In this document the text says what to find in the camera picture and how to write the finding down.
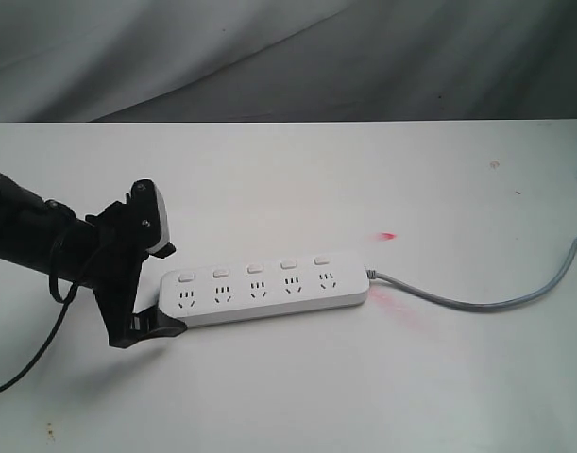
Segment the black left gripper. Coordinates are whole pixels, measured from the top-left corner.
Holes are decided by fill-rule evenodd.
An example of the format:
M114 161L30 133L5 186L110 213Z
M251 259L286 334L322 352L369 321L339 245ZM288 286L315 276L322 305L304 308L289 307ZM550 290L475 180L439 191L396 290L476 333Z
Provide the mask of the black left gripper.
M187 330L184 322L163 313L158 305L133 313L144 260L165 259L177 249L171 242L145 251L146 233L139 203L116 201L98 215L85 218L94 257L86 273L108 333L109 345L126 349L137 342L175 338Z

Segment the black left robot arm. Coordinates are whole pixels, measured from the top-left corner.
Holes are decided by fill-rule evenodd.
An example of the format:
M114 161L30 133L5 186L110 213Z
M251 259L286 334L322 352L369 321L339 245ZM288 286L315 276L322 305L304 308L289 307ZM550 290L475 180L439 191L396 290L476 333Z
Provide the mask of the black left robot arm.
M125 201L79 219L0 173L0 260L46 274L61 304L79 288L91 289L112 347L186 331L157 305L134 310L144 262L175 251L162 194L150 179L134 182Z

